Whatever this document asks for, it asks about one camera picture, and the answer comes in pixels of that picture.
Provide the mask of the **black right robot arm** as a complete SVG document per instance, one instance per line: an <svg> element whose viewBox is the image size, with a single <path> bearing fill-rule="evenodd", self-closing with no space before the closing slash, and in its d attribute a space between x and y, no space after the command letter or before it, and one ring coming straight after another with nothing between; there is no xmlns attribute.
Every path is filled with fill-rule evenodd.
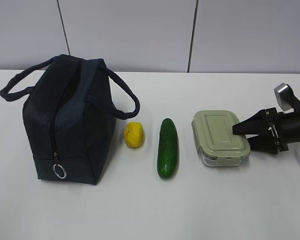
<svg viewBox="0 0 300 240"><path fill-rule="evenodd" d="M277 112L262 109L252 117L235 124L232 133L248 138L250 149L277 155L288 151L288 144L300 142L300 112Z"/></svg>

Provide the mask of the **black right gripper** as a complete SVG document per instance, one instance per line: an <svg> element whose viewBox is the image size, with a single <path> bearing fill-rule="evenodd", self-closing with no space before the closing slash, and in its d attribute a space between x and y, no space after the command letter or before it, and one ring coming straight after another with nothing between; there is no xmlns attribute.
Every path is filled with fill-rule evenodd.
<svg viewBox="0 0 300 240"><path fill-rule="evenodd" d="M252 151L277 154L288 151L281 133L280 119L284 112L277 112L275 107L262 109L252 117L232 127L234 135L256 135L249 137L248 143Z"/></svg>

